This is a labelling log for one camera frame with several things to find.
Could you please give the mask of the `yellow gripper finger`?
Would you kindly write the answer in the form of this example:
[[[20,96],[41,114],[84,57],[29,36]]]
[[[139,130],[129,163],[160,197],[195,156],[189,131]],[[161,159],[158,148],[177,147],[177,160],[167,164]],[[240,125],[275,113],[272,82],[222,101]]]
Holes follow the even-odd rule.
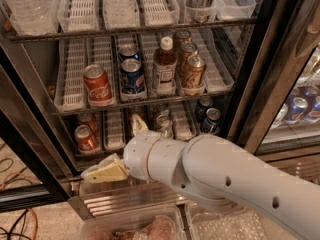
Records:
[[[148,130],[146,122],[138,114],[133,114],[130,118],[130,122],[132,134],[134,136]]]
[[[122,181],[128,176],[123,160],[116,153],[81,173],[81,177],[91,184]]]

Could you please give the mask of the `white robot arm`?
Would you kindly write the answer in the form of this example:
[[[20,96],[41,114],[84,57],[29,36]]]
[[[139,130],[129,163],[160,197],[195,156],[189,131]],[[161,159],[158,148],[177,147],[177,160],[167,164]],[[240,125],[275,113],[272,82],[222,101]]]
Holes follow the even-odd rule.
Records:
[[[91,183],[132,176],[161,182],[208,210],[233,202],[258,211],[299,240],[320,240],[320,187],[289,175],[215,135],[188,142],[143,131],[124,148],[90,167]]]

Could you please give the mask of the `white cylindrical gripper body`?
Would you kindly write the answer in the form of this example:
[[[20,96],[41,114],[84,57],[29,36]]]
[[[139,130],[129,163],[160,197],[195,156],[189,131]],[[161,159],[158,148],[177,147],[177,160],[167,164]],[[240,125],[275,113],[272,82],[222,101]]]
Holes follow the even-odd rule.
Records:
[[[170,188],[187,184],[182,164],[186,142],[145,131],[133,137],[124,148],[123,159],[129,174],[148,182],[158,181]]]

